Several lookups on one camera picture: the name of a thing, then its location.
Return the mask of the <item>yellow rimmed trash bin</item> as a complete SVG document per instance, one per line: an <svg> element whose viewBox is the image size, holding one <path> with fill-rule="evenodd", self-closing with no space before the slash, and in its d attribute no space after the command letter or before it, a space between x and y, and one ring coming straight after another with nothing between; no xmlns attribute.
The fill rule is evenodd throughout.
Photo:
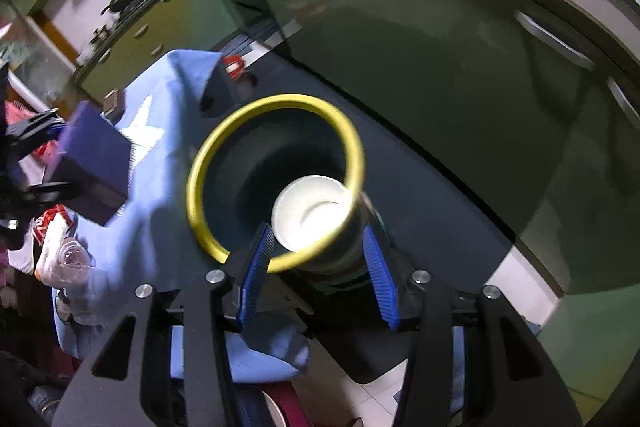
<svg viewBox="0 0 640 427"><path fill-rule="evenodd" d="M333 104L303 94L278 94L239 108L205 139L186 181L186 217L204 251L220 263L247 248L274 202L303 176L328 176L346 186L352 207L364 181L364 152L350 119ZM317 245L287 251L277 240L269 270L303 270Z"/></svg>

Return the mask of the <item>blue tablecloth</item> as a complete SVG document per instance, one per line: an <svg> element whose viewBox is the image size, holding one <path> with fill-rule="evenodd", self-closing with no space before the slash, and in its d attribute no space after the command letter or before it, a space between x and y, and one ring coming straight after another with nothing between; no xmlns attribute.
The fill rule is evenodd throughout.
<svg viewBox="0 0 640 427"><path fill-rule="evenodd" d="M216 117L236 96L222 56L173 50L124 91L116 129L131 142L127 202L106 225L76 215L72 234L93 264L88 281L55 295L62 350L85 358L134 290L172 291L213 269L186 219L186 179Z"/></svg>

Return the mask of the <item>red soda can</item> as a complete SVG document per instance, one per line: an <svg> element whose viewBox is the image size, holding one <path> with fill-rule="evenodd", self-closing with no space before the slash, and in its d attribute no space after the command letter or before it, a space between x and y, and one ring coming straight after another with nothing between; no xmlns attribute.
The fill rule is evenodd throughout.
<svg viewBox="0 0 640 427"><path fill-rule="evenodd" d="M65 222L65 225L55 225L54 227L54 237L58 239L58 243L62 243L68 233L73 231L75 225L73 213L69 212L63 205L55 205L36 218L32 226L32 235L40 246L46 241L48 228L57 217L60 217L58 221L63 220Z"/></svg>

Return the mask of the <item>purple box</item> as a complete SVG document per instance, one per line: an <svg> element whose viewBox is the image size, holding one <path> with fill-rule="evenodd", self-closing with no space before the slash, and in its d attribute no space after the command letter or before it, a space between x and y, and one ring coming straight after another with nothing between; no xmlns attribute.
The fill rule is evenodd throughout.
<svg viewBox="0 0 640 427"><path fill-rule="evenodd" d="M44 179L72 182L76 192L63 204L106 225L128 198L131 142L83 101L64 124Z"/></svg>

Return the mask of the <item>green lower cabinets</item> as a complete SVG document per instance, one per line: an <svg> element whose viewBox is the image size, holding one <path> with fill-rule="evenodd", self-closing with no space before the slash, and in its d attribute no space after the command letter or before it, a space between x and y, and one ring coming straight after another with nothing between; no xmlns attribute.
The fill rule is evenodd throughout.
<svg viewBox="0 0 640 427"><path fill-rule="evenodd" d="M591 425L639 421L639 64L567 0L213 0L178 46L265 24L260 94L354 116L402 251L469 291L509 247L561 289L541 332Z"/></svg>

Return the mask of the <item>clear plastic cup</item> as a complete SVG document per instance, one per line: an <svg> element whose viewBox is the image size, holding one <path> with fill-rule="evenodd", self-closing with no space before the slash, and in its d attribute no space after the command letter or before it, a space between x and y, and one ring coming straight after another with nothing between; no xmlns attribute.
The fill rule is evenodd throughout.
<svg viewBox="0 0 640 427"><path fill-rule="evenodd" d="M88 281L92 271L91 256L77 239L64 239L58 248L56 261L55 273L61 285L76 286Z"/></svg>

